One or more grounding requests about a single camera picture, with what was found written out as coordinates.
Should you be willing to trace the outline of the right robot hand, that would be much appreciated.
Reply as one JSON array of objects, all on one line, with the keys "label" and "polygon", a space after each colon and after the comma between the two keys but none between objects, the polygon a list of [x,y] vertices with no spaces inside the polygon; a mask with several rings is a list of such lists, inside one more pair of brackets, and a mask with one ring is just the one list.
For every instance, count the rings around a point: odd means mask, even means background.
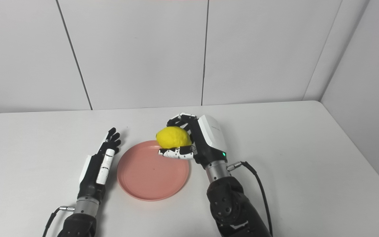
[{"label": "right robot hand", "polygon": [[167,128],[183,126],[190,137],[189,145],[160,148],[158,154],[174,159],[194,159],[203,168],[216,161],[228,162],[227,146],[217,120],[208,115],[180,113],[167,122]]}]

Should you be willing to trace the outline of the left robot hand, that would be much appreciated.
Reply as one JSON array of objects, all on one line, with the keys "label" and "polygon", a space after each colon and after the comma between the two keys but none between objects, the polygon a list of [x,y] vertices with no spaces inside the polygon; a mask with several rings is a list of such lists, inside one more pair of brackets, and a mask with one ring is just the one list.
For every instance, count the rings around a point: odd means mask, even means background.
[{"label": "left robot hand", "polygon": [[103,139],[97,153],[90,157],[80,179],[77,198],[94,198],[101,203],[106,193],[106,181],[113,158],[120,151],[120,133],[111,128]]}]

